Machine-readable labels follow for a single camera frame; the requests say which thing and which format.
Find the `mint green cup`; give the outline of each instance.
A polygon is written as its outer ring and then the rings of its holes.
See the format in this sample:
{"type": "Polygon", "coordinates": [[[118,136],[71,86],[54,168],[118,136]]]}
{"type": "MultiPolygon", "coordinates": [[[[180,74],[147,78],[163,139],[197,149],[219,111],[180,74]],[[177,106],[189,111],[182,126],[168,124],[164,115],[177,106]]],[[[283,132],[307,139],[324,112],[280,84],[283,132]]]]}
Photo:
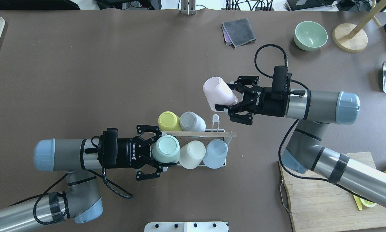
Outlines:
{"type": "Polygon", "coordinates": [[[316,22],[304,21],[296,26],[294,40],[302,50],[316,50],[326,44],[327,38],[325,28],[316,22]]]}

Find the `yellow cup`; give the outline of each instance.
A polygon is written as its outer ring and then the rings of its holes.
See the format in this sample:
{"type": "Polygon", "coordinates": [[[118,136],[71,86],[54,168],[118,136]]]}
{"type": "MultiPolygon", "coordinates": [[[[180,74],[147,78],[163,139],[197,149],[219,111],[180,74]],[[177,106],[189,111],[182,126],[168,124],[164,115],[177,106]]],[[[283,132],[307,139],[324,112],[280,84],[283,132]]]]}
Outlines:
{"type": "Polygon", "coordinates": [[[180,118],[170,111],[160,114],[159,127],[161,131],[182,131],[180,118]]]}

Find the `white label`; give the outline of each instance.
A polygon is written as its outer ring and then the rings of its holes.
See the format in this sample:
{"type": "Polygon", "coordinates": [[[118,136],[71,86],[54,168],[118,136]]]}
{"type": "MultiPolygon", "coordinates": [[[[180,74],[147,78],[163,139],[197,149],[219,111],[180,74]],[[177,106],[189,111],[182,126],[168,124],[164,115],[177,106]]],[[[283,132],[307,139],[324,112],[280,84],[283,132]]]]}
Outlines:
{"type": "Polygon", "coordinates": [[[304,5],[304,4],[306,4],[306,1],[307,0],[299,0],[296,2],[296,6],[304,5]]]}

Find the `lemon slice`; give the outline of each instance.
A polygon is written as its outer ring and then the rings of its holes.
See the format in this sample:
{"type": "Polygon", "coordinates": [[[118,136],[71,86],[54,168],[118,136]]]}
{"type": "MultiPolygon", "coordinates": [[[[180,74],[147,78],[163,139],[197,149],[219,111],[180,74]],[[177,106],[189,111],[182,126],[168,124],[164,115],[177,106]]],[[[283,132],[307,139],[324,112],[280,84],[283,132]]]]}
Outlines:
{"type": "Polygon", "coordinates": [[[362,211],[362,203],[360,202],[360,198],[353,195],[354,201],[356,201],[357,208],[362,211]]]}
{"type": "Polygon", "coordinates": [[[362,204],[364,204],[365,207],[375,207],[377,204],[372,202],[372,201],[366,201],[366,200],[363,200],[362,198],[359,198],[360,201],[362,202],[362,204]]]}

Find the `black band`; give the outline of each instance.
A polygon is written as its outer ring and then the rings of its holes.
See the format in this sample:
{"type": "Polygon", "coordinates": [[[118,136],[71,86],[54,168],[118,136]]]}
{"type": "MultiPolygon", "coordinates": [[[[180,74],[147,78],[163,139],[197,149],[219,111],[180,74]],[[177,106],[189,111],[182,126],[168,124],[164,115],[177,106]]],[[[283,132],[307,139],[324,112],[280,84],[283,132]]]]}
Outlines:
{"type": "Polygon", "coordinates": [[[84,166],[84,145],[86,144],[87,139],[83,139],[81,142],[81,148],[80,148],[80,164],[81,164],[81,169],[85,170],[86,167],[84,166]]]}
{"type": "Polygon", "coordinates": [[[315,162],[313,163],[312,168],[311,168],[310,170],[312,170],[312,171],[315,170],[315,167],[316,167],[316,165],[317,165],[317,162],[319,161],[319,159],[320,159],[320,157],[321,157],[321,155],[322,155],[324,149],[325,149],[325,147],[322,147],[322,148],[320,149],[319,153],[317,154],[316,160],[315,160],[315,162]]]}
{"type": "Polygon", "coordinates": [[[310,90],[307,91],[307,102],[306,102],[306,110],[305,110],[305,116],[303,117],[303,120],[307,119],[307,116],[309,115],[309,110],[310,110],[310,90]]]}
{"type": "Polygon", "coordinates": [[[307,136],[309,136],[309,137],[311,137],[311,138],[314,138],[314,139],[316,139],[316,140],[318,140],[318,141],[321,141],[321,138],[319,138],[319,137],[317,137],[316,135],[312,135],[312,134],[310,134],[310,133],[307,133],[306,131],[304,131],[304,130],[301,130],[301,129],[295,129],[295,131],[297,131],[297,132],[299,132],[299,133],[302,133],[303,135],[307,135],[307,136]]]}
{"type": "Polygon", "coordinates": [[[50,192],[48,194],[48,204],[50,204],[51,216],[53,217],[53,221],[59,219],[62,216],[58,193],[50,192]]]}
{"type": "Polygon", "coordinates": [[[76,181],[76,182],[71,182],[71,183],[68,183],[67,186],[79,185],[79,184],[82,184],[84,182],[87,182],[87,181],[90,181],[90,180],[93,180],[93,179],[97,179],[97,177],[96,176],[92,176],[92,177],[87,178],[87,179],[82,179],[82,180],[79,180],[79,181],[76,181]]]}
{"type": "MultiPolygon", "coordinates": [[[[66,206],[67,204],[65,203],[67,201],[67,194],[65,194],[65,191],[63,191],[63,200],[64,200],[64,205],[66,206]]],[[[70,219],[70,211],[68,210],[68,207],[65,207],[65,211],[67,211],[67,219],[70,219]]]]}
{"type": "Polygon", "coordinates": [[[339,160],[337,161],[334,169],[327,180],[327,182],[336,185],[339,182],[340,178],[343,175],[344,170],[346,169],[347,163],[349,162],[350,157],[345,154],[340,154],[339,160]]]}

